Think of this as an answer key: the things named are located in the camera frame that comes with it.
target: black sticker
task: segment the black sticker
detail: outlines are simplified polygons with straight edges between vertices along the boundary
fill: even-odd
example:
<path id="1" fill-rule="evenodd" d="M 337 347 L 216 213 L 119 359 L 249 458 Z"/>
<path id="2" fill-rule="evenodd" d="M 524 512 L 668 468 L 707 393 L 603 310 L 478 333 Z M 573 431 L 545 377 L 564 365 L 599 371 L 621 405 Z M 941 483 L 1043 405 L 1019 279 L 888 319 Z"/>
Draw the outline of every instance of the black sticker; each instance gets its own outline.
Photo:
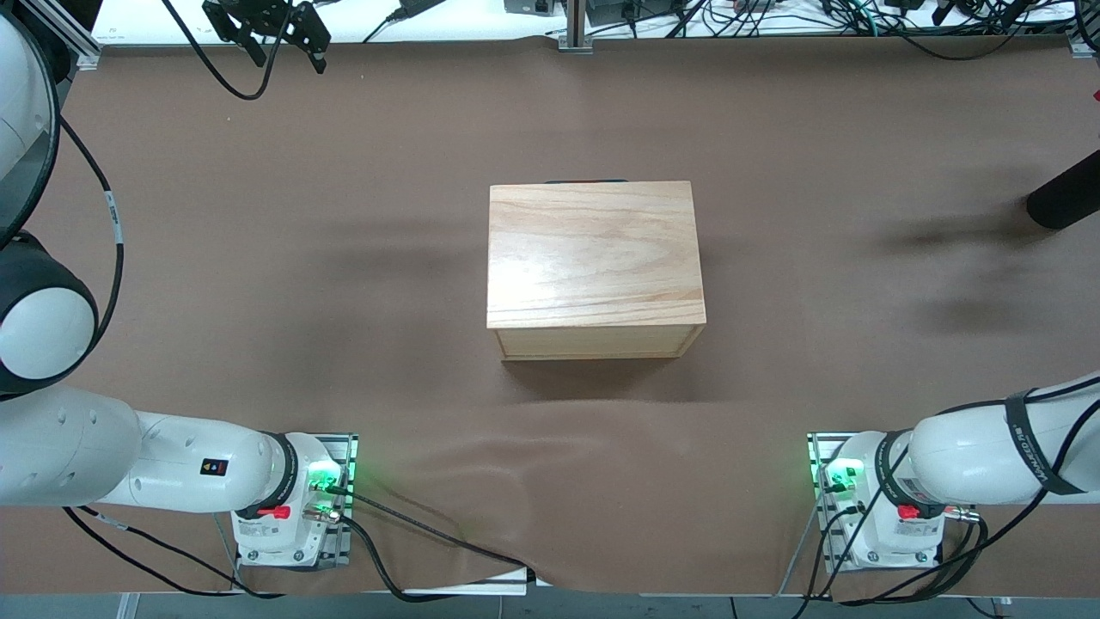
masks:
<path id="1" fill-rule="evenodd" d="M 226 477 L 227 468 L 229 468 L 229 461 L 202 458 L 202 467 L 199 468 L 199 475 L 217 475 L 218 477 Z"/>

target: wooden box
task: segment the wooden box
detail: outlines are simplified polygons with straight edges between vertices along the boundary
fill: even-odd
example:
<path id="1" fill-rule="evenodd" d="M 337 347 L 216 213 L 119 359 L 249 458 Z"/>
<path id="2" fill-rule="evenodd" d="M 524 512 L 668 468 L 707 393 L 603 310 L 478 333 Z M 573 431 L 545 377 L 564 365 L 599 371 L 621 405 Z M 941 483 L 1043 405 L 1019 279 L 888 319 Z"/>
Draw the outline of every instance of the wooden box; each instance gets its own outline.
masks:
<path id="1" fill-rule="evenodd" d="M 506 361 L 679 357 L 706 325 L 689 181 L 495 185 L 488 220 Z"/>

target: red button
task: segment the red button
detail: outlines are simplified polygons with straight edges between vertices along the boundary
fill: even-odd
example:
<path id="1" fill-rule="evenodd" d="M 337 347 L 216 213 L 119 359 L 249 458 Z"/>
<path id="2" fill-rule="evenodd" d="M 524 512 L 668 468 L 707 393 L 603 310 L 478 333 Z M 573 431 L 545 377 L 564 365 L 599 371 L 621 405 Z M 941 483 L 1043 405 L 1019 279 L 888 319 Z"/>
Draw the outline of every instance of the red button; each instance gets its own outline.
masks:
<path id="1" fill-rule="evenodd" d="M 921 517 L 921 510 L 914 506 L 898 506 L 898 517 L 902 520 L 913 520 Z"/>
<path id="2" fill-rule="evenodd" d="M 279 506 L 272 509 L 257 509 L 256 513 L 260 516 L 274 516 L 275 520 L 286 520 L 290 518 L 290 506 Z"/>

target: blue gray floor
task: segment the blue gray floor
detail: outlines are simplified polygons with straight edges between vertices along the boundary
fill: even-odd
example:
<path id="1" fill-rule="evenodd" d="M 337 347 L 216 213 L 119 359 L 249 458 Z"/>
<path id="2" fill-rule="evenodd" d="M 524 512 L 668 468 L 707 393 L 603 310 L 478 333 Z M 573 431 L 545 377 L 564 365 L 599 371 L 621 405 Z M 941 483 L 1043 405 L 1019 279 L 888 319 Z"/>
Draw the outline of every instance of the blue gray floor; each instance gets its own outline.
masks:
<path id="1" fill-rule="evenodd" d="M 130 619 L 119 615 L 118 595 L 0 596 L 2 619 Z M 990 609 L 988 599 L 978 600 Z M 789 619 L 796 599 L 736 598 L 737 619 Z M 1005 612 L 1018 619 L 1100 617 L 1100 600 L 1013 599 Z M 466 597 L 407 605 L 384 594 L 292 597 L 277 600 L 191 598 L 182 594 L 140 596 L 133 619 L 299 619 L 318 617 L 385 619 L 732 619 L 729 598 L 640 597 L 531 587 L 525 597 Z M 909 606 L 844 608 L 814 604 L 803 619 L 981 619 L 959 598 Z"/>

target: brown mat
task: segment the brown mat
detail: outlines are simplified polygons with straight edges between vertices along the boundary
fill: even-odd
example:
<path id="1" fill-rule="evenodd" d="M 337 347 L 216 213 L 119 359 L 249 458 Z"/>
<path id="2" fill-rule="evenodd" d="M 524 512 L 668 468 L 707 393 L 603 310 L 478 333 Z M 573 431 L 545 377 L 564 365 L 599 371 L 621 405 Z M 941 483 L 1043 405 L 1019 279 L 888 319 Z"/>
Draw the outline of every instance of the brown mat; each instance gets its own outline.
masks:
<path id="1" fill-rule="evenodd" d="M 558 586 L 774 593 L 813 497 L 806 432 L 903 428 L 1097 368 L 1100 218 L 1038 241 L 1004 226 L 1014 199 L 1096 147 L 1097 68 L 1062 38 L 977 63 L 901 41 L 352 46 L 323 76 L 285 52 L 254 103 L 185 51 L 78 77 L 66 114 L 114 184 L 129 263 L 70 384 L 359 432 L 377 497 Z M 215 60 L 234 84 L 260 78 L 239 53 Z M 706 331 L 674 362 L 502 365 L 484 329 L 488 186 L 602 177 L 692 181 Z M 103 295 L 97 189 L 66 143 L 31 229 Z M 209 516 L 105 510 L 224 565 Z M 165 588 L 59 510 L 0 518 L 6 593 Z M 499 571 L 363 522 L 405 586 Z M 957 590 L 1098 596 L 1098 528 L 1094 508 L 1041 510 Z M 361 549 L 352 568 L 248 577 L 380 586 Z"/>

